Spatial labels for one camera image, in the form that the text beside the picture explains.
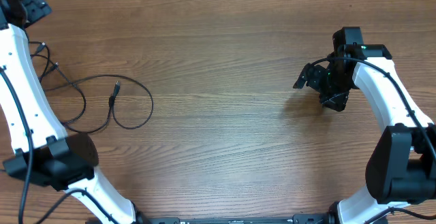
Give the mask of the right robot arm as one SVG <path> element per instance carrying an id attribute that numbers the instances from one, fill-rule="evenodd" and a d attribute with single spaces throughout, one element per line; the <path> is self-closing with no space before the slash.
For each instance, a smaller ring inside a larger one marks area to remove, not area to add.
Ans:
<path id="1" fill-rule="evenodd" d="M 343 27 L 332 41 L 333 52 L 307 63 L 294 88 L 311 87 L 323 107 L 337 112 L 345 109 L 352 89 L 361 90 L 381 137 L 366 166 L 365 186 L 327 213 L 296 214 L 293 222 L 387 223 L 395 212 L 435 220 L 407 209 L 435 199 L 435 123 L 407 92 L 387 47 L 365 44 L 360 27 Z"/>

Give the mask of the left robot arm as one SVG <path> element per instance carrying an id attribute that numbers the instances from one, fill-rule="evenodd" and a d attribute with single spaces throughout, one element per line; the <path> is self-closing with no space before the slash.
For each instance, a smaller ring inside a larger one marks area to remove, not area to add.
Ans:
<path id="1" fill-rule="evenodd" d="M 43 221 L 72 196 L 95 215 L 97 223 L 148 223 L 104 176 L 89 133 L 69 135 L 48 103 L 26 29 L 51 11 L 45 0 L 1 0 L 1 109 L 14 151 L 3 167 L 24 182 L 18 222 L 24 221 L 29 186 L 34 184 L 64 192 Z"/>

